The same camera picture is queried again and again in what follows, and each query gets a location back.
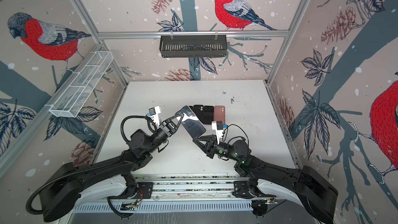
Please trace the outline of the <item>black bare phone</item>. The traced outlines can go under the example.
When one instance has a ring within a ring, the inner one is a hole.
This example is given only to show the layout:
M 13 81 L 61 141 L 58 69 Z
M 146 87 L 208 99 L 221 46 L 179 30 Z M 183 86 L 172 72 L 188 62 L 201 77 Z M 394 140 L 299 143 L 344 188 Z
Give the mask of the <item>black bare phone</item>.
M 214 106 L 205 105 L 203 108 L 203 124 L 211 124 L 214 121 Z

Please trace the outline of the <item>pink phone case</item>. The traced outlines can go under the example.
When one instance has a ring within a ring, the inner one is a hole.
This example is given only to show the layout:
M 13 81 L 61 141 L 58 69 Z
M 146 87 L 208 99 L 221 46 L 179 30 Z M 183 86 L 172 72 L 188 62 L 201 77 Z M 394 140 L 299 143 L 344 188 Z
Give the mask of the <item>pink phone case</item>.
M 214 106 L 214 121 L 221 121 L 222 124 L 226 123 L 226 108 L 224 106 Z

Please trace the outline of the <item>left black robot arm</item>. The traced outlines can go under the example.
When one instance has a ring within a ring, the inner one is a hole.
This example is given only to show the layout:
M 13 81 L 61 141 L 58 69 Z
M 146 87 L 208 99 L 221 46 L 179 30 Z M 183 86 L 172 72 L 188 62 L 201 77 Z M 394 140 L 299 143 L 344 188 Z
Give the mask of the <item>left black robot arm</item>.
M 68 214 L 74 207 L 105 198 L 126 199 L 144 194 L 137 186 L 132 172 L 145 167 L 153 158 L 154 151 L 161 152 L 160 145 L 177 132 L 183 115 L 176 114 L 156 125 L 145 116 L 151 135 L 141 129 L 130 138 L 124 133 L 124 124 L 135 116 L 125 117 L 120 125 L 121 136 L 128 145 L 119 156 L 85 166 L 73 163 L 62 165 L 26 203 L 30 214 L 42 215 L 44 222 L 56 221 Z

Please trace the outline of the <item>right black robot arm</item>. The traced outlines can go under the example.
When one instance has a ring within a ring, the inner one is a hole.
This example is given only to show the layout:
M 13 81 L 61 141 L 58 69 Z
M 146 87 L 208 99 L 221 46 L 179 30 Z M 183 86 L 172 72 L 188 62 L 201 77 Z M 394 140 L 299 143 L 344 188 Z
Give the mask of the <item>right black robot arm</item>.
M 313 168 L 289 169 L 265 162 L 251 155 L 244 138 L 229 144 L 207 135 L 194 138 L 193 142 L 210 158 L 218 156 L 236 162 L 234 170 L 245 180 L 234 182 L 233 196 L 279 197 L 304 207 L 321 223 L 334 222 L 338 190 Z

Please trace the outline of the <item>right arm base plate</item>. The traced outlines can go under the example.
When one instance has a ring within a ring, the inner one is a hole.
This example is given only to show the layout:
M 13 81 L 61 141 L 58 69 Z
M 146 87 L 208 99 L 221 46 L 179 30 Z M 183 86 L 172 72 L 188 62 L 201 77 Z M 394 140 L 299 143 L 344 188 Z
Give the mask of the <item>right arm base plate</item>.
M 232 195 L 242 199 L 253 199 L 253 198 L 274 198 L 274 195 L 268 195 L 262 193 L 252 181 L 238 180 L 234 181 L 234 190 Z

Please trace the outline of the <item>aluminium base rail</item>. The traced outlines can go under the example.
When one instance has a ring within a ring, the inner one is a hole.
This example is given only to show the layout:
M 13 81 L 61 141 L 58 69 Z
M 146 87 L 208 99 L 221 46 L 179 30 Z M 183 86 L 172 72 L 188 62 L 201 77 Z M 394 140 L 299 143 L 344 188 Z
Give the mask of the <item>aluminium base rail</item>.
M 98 183 L 88 186 L 81 190 L 78 186 L 69 184 L 62 192 L 67 193 L 67 198 L 71 200 L 72 207 L 76 207 L 88 202 L 93 202 L 102 198 L 121 195 L 128 186 L 133 186 L 137 181 L 132 174 L 118 175 L 104 179 Z M 200 181 L 171 181 L 154 183 L 151 198 L 222 198 L 232 196 L 234 190 L 233 182 L 219 178 L 203 178 Z

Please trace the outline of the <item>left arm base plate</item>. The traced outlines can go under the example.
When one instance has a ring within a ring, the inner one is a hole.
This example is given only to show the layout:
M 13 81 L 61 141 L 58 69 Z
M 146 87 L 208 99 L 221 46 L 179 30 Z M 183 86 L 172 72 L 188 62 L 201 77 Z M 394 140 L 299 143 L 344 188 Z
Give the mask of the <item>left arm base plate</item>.
M 110 197 L 110 199 L 150 199 L 153 186 L 152 182 L 138 182 L 133 186 L 128 186 L 121 195 Z

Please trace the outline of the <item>white mesh wall tray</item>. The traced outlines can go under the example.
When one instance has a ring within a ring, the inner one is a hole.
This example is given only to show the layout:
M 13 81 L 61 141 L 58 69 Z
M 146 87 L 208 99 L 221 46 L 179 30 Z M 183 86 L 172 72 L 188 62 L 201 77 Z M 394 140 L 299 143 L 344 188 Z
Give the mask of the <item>white mesh wall tray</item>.
M 77 117 L 113 59 L 108 51 L 91 52 L 85 58 L 83 68 L 73 72 L 72 81 L 52 104 L 50 113 L 55 117 Z

